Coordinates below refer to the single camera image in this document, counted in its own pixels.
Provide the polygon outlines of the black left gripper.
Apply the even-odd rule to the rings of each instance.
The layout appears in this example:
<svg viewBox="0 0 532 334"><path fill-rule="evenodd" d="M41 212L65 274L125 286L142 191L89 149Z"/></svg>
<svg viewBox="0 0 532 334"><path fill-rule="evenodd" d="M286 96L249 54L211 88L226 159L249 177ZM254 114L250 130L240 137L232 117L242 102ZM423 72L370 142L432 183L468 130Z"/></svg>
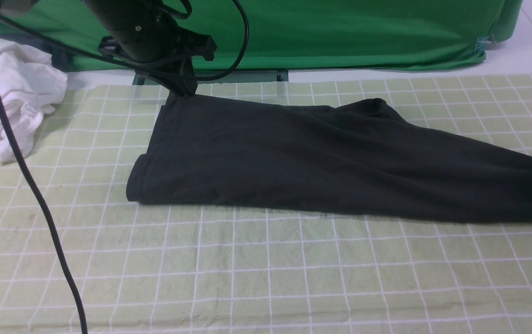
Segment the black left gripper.
<svg viewBox="0 0 532 334"><path fill-rule="evenodd" d="M213 61L217 45L209 35L182 28L176 19L187 19L193 9L182 0L185 12L162 0L84 0L109 36L98 51L107 59L119 58L144 69L161 72L157 83L178 96L194 96L192 57Z"/></svg>

